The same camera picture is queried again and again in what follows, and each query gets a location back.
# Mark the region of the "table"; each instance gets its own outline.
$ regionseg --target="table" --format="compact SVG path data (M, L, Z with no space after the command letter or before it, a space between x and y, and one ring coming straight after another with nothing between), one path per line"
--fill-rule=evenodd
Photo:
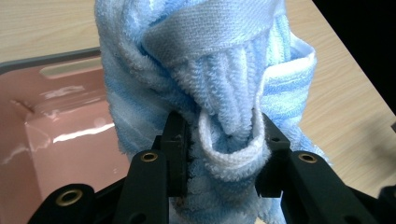
M99 46L93 0L0 1L0 62ZM310 0L288 0L291 30L318 67L303 131L347 185L377 196L396 184L395 116Z

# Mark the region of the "towel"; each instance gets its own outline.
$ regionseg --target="towel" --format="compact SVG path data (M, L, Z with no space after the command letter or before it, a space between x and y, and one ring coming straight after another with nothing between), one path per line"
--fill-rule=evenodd
M262 113L292 150L324 154L298 126L317 59L284 0L96 0L95 18L121 152L150 149L171 111L191 126L170 223L285 223L254 189L271 156Z

